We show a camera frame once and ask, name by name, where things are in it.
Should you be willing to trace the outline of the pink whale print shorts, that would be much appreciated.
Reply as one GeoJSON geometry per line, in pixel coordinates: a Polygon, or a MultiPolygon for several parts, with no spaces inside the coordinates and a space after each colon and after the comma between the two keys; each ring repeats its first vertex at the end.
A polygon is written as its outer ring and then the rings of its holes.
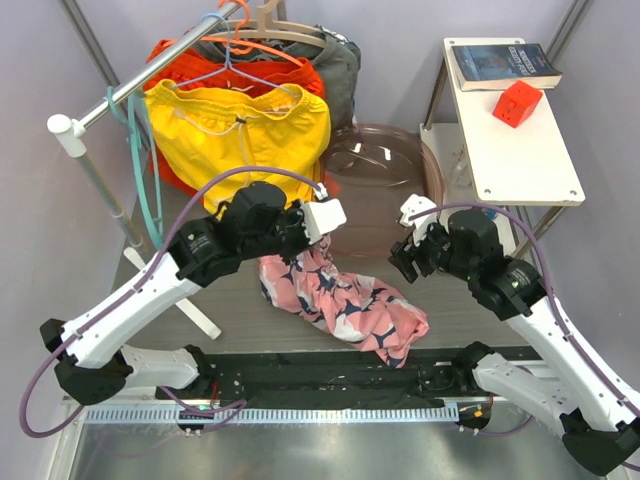
{"type": "Polygon", "coordinates": [[[386,365],[403,367],[411,346],[429,331],[426,313],[375,277],[340,271],[330,246],[327,236],[289,263],[262,257],[263,297],[361,352],[376,353],[386,365]]]}

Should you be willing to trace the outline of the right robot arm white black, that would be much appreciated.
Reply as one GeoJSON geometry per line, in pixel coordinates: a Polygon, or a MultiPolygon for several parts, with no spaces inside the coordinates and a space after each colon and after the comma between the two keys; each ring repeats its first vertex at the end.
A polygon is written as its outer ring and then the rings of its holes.
{"type": "Polygon", "coordinates": [[[442,208],[413,195],[398,222],[408,237],[393,245],[390,263],[408,282],[441,272],[466,283],[476,302],[516,331],[553,372],[555,383],[514,365],[480,342],[453,360],[457,391],[505,398],[556,434],[590,473],[627,479],[637,471],[639,393],[589,344],[564,311],[544,259],[533,266],[505,254],[491,205],[454,203],[442,208]]]}

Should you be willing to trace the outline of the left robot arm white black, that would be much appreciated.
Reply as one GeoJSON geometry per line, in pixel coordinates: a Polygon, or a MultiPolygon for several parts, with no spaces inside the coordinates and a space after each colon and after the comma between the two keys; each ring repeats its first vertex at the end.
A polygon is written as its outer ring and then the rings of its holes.
{"type": "Polygon", "coordinates": [[[144,387],[205,397],[215,373],[201,349],[148,350],[128,340],[175,304],[236,273],[243,261],[269,255],[292,261],[345,221],[337,199],[288,204],[266,182],[238,190],[214,214],[185,222],[167,249],[93,310],[41,326],[60,387],[82,406],[144,387]]]}

